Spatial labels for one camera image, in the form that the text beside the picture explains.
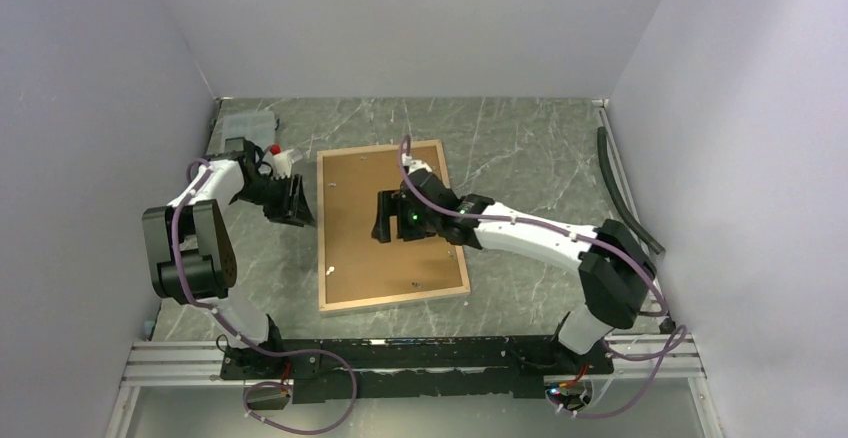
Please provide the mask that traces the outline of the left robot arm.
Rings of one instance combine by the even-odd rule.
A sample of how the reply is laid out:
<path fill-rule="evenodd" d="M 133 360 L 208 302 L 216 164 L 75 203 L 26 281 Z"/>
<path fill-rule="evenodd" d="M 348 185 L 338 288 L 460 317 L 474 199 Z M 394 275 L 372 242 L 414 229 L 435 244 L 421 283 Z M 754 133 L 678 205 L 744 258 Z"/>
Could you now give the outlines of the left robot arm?
<path fill-rule="evenodd" d="M 142 215 L 152 287 L 157 296 L 206 313 L 233 349 L 249 349 L 247 365 L 263 378 L 286 364 L 273 320 L 240 290 L 238 265 L 224 211 L 242 201 L 259 207 L 271 223 L 313 226 L 316 220 L 294 173 L 298 149 L 263 148 L 245 137 L 196 159 L 186 188 Z"/>

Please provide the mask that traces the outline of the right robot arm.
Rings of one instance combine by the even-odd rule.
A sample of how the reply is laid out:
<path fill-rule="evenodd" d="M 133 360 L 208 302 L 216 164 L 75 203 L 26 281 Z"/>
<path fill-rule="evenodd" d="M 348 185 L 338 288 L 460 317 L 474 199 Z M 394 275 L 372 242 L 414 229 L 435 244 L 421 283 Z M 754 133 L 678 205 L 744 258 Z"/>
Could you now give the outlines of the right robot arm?
<path fill-rule="evenodd" d="M 583 301 L 562 319 L 549 349 L 559 371 L 577 371 L 603 338 L 631 328 L 641 314 L 656 268 L 624 223 L 547 220 L 490 197 L 459 196 L 428 168 L 406 172 L 399 188 L 377 194 L 371 235 L 378 242 L 438 236 L 455 246 L 511 252 L 578 275 Z"/>

